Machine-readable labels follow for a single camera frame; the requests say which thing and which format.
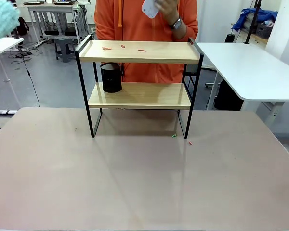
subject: hand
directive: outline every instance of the hand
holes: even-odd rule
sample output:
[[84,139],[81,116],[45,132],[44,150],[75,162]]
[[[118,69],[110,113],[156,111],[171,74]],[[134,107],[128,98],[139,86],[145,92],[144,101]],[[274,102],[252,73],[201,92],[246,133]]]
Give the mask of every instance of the hand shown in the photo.
[[155,0],[155,6],[169,25],[173,25],[180,17],[177,10],[178,0]]

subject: black metal frame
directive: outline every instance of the black metal frame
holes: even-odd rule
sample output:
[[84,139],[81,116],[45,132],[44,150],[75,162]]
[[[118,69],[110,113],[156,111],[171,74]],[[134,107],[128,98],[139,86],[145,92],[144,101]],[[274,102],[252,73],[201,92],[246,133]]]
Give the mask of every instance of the black metal frame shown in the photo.
[[[92,36],[88,35],[82,41],[82,43],[80,43],[76,47],[75,56],[76,56],[76,62],[77,62],[77,67],[78,67],[78,72],[79,72],[81,88],[82,88],[82,94],[83,94],[83,98],[84,98],[84,101],[85,101],[85,107],[86,107],[86,111],[87,111],[87,117],[88,117],[90,132],[91,132],[91,136],[94,138],[95,135],[96,135],[98,126],[100,124],[100,121],[101,121],[103,110],[102,110],[102,108],[100,108],[100,114],[99,114],[99,116],[98,116],[98,118],[96,120],[95,126],[93,128],[92,120],[91,120],[91,114],[90,114],[90,109],[89,109],[89,104],[88,104],[87,92],[86,92],[85,82],[84,82],[84,79],[83,79],[81,62],[80,62],[80,58],[79,58],[79,53],[81,53],[81,51],[86,47],[86,45],[90,42],[90,40],[92,40]],[[197,72],[196,72],[196,80],[194,82],[192,77],[189,76],[190,79],[189,79],[188,85],[185,82],[187,64],[184,64],[182,83],[184,84],[184,86],[186,88],[186,92],[187,92],[187,94],[189,96],[189,99],[191,101],[191,106],[189,108],[189,114],[188,114],[186,129],[184,129],[184,125],[183,125],[183,121],[182,121],[182,118],[181,118],[180,110],[178,110],[177,112],[178,112],[178,117],[179,117],[181,129],[182,129],[182,133],[183,133],[185,139],[187,139],[187,137],[188,137],[189,127],[190,127],[190,123],[191,123],[191,119],[192,119],[192,114],[193,114],[193,109],[194,109],[194,104],[195,104],[195,99],[196,99],[196,93],[197,93],[197,89],[198,89],[198,83],[199,83],[199,79],[200,79],[200,73],[201,73],[202,62],[203,62],[203,57],[204,57],[204,54],[203,54],[202,50],[199,48],[199,46],[195,43],[195,41],[192,38],[188,39],[188,43],[190,43],[192,46],[194,46],[196,48],[196,50],[200,54],[200,59],[199,59],[198,68],[197,68]],[[95,82],[97,83],[98,82],[98,76],[97,76],[96,62],[93,62],[93,69],[94,69]],[[193,92],[189,91],[188,87],[189,87],[190,83],[192,83],[192,85],[193,85]]]

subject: gray stool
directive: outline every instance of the gray stool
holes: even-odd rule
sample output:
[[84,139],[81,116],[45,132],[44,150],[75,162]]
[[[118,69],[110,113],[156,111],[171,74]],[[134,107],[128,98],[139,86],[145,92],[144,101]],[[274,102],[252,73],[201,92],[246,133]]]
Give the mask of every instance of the gray stool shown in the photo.
[[69,58],[75,57],[75,47],[70,37],[57,36],[54,39],[54,47],[56,50],[56,59],[62,58],[63,63],[67,63]]

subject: black cup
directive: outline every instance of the black cup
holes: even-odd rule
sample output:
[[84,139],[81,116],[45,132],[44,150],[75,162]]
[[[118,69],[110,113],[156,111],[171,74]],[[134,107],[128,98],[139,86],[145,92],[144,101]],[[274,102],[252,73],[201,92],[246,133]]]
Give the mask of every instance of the black cup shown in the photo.
[[115,93],[122,90],[121,66],[117,63],[104,63],[101,65],[103,91]]

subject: white desk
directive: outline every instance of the white desk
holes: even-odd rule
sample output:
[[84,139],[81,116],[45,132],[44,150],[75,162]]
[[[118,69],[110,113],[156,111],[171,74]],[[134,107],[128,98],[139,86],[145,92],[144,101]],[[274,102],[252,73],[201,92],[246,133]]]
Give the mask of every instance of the white desk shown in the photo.
[[[79,6],[80,3],[73,4],[73,5],[55,5],[52,3],[45,3],[42,5],[19,5],[18,8],[28,8],[30,20],[32,25],[34,24],[33,18],[31,13],[34,15],[35,22],[37,23],[37,27],[39,30],[39,36],[40,38],[54,38],[56,36],[64,36],[63,31],[67,30],[67,19],[65,13],[72,13],[73,15],[73,22],[75,26],[75,32],[77,38],[78,44],[80,44],[80,40],[88,35],[89,33],[89,25],[88,21],[85,22],[85,13],[83,12],[83,9]],[[59,35],[46,35],[44,31],[47,28],[47,24],[43,19],[46,21],[49,21],[47,13],[53,13],[57,23],[58,32]],[[38,34],[35,30],[35,27],[33,27],[33,31],[35,33],[37,42],[40,40],[38,37]]]
[[218,74],[207,110],[212,109],[218,82],[223,78],[244,100],[242,110],[256,111],[261,102],[270,108],[266,120],[271,125],[289,102],[289,66],[268,52],[244,43],[198,43]]
[[[23,38],[1,38],[0,39],[0,54],[5,52],[6,50],[10,49],[11,47],[21,43],[22,41],[24,41]],[[7,75],[7,73],[6,73],[5,69],[4,69],[4,66],[3,66],[3,63],[1,61],[1,58],[0,58],[0,69],[3,71],[3,81],[10,85],[11,90],[13,92],[13,95],[14,95],[14,97],[16,99],[17,104],[18,104],[18,107],[21,108],[20,102],[19,102],[19,100],[17,98],[17,95],[16,95],[16,93],[14,91],[14,88],[13,88],[13,86],[12,86],[10,80],[9,80],[9,77],[8,77],[8,75]]]

